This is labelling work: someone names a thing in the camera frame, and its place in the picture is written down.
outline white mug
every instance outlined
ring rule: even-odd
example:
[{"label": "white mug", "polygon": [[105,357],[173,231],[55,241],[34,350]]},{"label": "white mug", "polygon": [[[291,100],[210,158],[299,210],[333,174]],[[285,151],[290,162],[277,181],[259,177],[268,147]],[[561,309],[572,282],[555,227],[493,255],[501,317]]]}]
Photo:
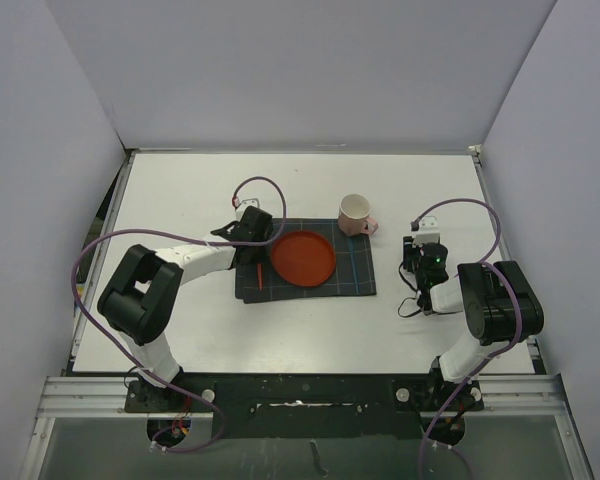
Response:
[{"label": "white mug", "polygon": [[369,215],[371,205],[362,195],[352,193],[340,202],[338,226],[348,237],[364,233],[373,235],[378,230],[378,222]]}]

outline red plate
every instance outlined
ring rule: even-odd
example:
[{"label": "red plate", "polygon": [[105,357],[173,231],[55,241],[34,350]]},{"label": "red plate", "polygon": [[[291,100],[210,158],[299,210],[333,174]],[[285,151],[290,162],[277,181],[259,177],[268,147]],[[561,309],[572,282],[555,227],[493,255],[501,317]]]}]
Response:
[{"label": "red plate", "polygon": [[336,253],[322,235],[301,230],[280,237],[271,250],[271,263],[287,282],[317,287],[336,268]]}]

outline white tabletop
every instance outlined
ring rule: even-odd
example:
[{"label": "white tabletop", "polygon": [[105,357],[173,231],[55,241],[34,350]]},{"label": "white tabletop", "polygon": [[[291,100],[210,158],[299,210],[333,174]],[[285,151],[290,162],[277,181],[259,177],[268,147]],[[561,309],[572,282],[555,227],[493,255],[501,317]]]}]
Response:
[{"label": "white tabletop", "polygon": [[[141,153],[135,156],[115,229],[153,228],[200,238],[234,218],[233,190],[254,175],[280,185],[289,217],[334,218],[343,196],[366,196],[380,223],[371,238],[378,294],[245,305],[234,297],[235,272],[200,278],[180,289],[166,330],[185,371],[426,373],[467,327],[463,314],[398,317],[396,309],[409,294],[397,274],[402,237],[409,234],[409,222],[435,202],[483,200],[471,157]],[[266,183],[248,185],[241,197],[258,197],[264,210],[281,215],[277,194]],[[458,263],[479,259],[493,242],[488,213],[479,206],[448,205],[435,215],[449,249],[450,274]],[[96,299],[124,252],[136,243],[161,248],[177,242],[141,235],[112,239]],[[491,257],[499,259],[497,252]],[[75,371],[122,372],[130,366],[87,326]],[[493,360],[485,372],[533,373],[526,344]]]}]

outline screw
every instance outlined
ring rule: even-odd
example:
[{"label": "screw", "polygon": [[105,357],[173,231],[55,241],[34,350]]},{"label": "screw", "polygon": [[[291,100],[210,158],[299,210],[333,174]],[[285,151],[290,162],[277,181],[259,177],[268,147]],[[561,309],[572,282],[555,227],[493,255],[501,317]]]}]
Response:
[{"label": "screw", "polygon": [[213,390],[211,390],[210,388],[207,388],[206,390],[204,390],[202,392],[202,395],[200,395],[200,396],[209,403],[213,402],[213,400],[216,398],[215,392]]},{"label": "screw", "polygon": [[476,402],[479,402],[480,400],[482,400],[482,392],[480,391],[479,388],[477,388],[477,387],[471,388],[471,392],[470,393],[471,393],[471,396],[473,397],[473,399]]},{"label": "screw", "polygon": [[406,388],[399,388],[396,392],[396,398],[399,402],[408,402],[409,401],[409,390]]}]

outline grid pattern mat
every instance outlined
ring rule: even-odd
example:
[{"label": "grid pattern mat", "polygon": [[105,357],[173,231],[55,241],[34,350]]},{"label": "grid pattern mat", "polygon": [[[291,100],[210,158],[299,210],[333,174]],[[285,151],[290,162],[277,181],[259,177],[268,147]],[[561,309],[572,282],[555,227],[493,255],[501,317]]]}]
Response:
[{"label": "grid pattern mat", "polygon": [[[274,232],[279,225],[280,219],[274,219]],[[338,228],[338,221],[332,219],[287,219],[283,235],[297,230],[318,233],[333,245],[336,268],[329,279],[317,287],[298,287],[280,277],[267,260],[262,264],[263,289],[260,290],[257,266],[240,265],[236,268],[236,298],[242,299],[244,303],[263,303],[294,298],[356,297],[377,293],[368,235],[349,238]]]}]

